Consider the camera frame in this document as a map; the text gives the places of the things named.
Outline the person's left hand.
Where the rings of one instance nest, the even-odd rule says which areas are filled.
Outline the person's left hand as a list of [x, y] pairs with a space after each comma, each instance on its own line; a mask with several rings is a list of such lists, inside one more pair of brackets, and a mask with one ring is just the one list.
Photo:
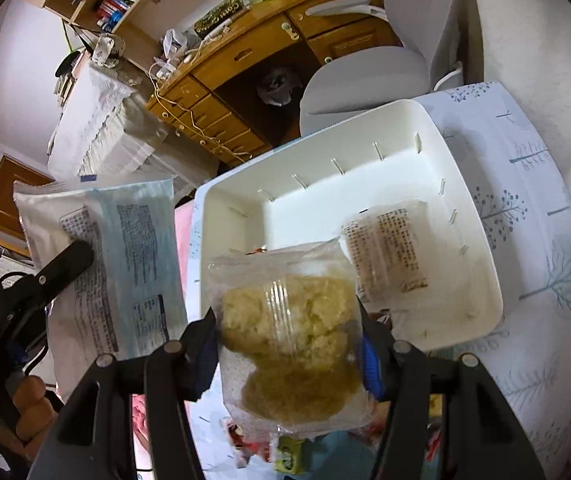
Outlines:
[[58, 418], [46, 393], [42, 378], [34, 375], [24, 377], [12, 397], [20, 414], [16, 426], [11, 429], [0, 419], [0, 446], [28, 463], [34, 462]]

